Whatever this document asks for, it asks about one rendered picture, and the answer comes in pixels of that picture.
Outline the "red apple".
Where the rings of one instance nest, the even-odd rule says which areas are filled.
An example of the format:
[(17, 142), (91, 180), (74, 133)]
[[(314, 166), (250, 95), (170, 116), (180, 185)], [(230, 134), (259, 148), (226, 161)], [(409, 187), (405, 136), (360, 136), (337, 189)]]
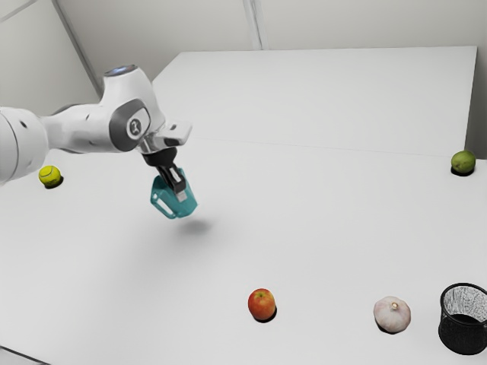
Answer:
[(270, 290), (258, 288), (249, 295), (247, 307), (254, 319), (267, 321), (275, 314), (275, 298)]

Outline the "black mesh pen holder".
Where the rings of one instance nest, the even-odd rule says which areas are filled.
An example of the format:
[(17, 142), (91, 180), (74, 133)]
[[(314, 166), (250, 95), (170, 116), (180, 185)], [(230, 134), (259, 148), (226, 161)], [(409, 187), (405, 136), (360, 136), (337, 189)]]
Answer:
[(452, 284), (440, 297), (438, 335), (456, 354), (476, 355), (487, 349), (487, 290), (470, 283)]

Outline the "teal faceted mug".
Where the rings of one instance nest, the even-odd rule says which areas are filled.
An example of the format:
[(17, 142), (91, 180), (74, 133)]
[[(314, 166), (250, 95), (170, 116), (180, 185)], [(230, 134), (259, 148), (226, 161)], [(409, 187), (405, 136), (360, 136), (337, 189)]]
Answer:
[(151, 187), (151, 204), (168, 219), (190, 216), (197, 207), (197, 201), (181, 168), (177, 172), (183, 177), (185, 189), (175, 193), (161, 176), (156, 176)]

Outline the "yellow tennis ball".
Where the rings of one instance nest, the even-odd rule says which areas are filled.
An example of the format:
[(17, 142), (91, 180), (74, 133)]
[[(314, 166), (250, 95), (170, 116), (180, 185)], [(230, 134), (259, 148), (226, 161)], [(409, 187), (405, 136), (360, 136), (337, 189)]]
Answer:
[(38, 173), (38, 178), (46, 189), (54, 189), (60, 186), (63, 181), (60, 170), (53, 165), (42, 167)]

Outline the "white garlic bulb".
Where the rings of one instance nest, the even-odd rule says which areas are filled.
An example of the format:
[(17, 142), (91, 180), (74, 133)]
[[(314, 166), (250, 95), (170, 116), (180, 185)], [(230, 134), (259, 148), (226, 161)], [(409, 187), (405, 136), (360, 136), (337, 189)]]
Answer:
[(408, 304), (394, 296), (378, 300), (374, 304), (373, 314), (377, 325), (393, 334), (406, 330), (411, 322), (411, 309)]

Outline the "green round fruit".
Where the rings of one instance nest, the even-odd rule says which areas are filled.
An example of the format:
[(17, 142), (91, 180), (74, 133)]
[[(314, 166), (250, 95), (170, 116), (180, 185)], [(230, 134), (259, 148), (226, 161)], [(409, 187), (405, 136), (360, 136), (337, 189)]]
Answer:
[(453, 174), (468, 176), (475, 170), (476, 157), (471, 151), (459, 151), (450, 159), (450, 165)]

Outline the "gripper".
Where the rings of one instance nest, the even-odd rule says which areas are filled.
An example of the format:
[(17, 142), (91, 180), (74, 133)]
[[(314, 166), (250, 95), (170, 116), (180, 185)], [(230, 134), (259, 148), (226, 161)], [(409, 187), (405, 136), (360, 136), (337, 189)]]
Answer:
[(177, 148), (171, 147), (142, 156), (147, 165), (157, 167), (161, 188), (171, 192), (178, 201), (185, 201), (187, 199), (186, 178), (174, 163), (176, 155)]

